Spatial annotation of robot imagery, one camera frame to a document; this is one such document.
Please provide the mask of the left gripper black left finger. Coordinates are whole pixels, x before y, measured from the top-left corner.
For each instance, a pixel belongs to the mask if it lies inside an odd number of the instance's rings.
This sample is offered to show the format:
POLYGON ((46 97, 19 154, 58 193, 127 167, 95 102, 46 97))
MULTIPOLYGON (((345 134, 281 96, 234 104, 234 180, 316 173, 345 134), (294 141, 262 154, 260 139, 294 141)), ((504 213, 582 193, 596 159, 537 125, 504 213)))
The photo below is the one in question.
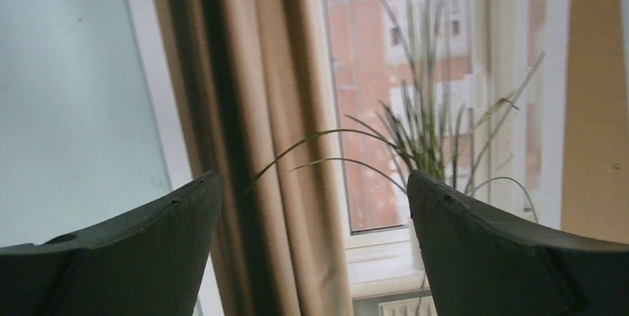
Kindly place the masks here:
POLYGON ((223 201, 216 171, 46 243, 1 249, 3 315, 191 315, 223 201))

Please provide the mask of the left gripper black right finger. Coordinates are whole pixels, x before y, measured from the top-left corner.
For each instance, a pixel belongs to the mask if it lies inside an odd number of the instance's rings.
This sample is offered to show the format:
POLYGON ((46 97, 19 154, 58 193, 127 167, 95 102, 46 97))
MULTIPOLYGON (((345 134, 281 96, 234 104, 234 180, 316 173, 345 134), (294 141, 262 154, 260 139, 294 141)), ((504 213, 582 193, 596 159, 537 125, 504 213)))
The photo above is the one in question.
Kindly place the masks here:
POLYGON ((626 315, 628 246, 530 222, 416 170, 407 196, 439 315, 626 315))

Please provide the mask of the window plant photo print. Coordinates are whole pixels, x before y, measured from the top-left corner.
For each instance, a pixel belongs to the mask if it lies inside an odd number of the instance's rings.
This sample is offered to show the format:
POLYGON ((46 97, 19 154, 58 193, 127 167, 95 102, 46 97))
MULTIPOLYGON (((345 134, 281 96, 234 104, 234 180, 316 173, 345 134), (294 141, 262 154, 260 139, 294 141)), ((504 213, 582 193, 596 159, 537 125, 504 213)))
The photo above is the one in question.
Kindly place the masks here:
MULTIPOLYGON (((354 116, 379 128, 381 103, 401 113, 401 94, 409 89, 398 32, 381 0, 323 2, 337 120, 347 125, 354 116)), ((387 2, 397 15, 404 12, 402 0, 387 2)), ((477 197, 558 228, 570 0, 449 0, 449 8, 451 37, 440 45, 440 54, 449 56, 449 108, 464 105, 477 120, 500 96, 526 86, 521 108, 485 157, 476 156, 485 133, 467 146, 457 186, 475 177, 477 197)), ((399 295, 391 281, 417 277, 421 261, 393 159, 366 138, 343 138, 339 151, 383 172, 378 177, 345 164, 339 197, 350 289, 357 313, 364 315, 375 311, 376 298, 399 295)))

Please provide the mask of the brown cardboard backing board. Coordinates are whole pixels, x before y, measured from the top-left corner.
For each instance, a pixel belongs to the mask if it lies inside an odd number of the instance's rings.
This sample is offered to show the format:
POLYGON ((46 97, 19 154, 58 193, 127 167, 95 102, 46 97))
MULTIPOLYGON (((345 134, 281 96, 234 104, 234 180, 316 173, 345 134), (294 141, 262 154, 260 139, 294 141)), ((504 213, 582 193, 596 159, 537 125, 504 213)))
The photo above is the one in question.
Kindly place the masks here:
POLYGON ((562 229, 628 242, 628 94, 621 0, 571 0, 562 229))

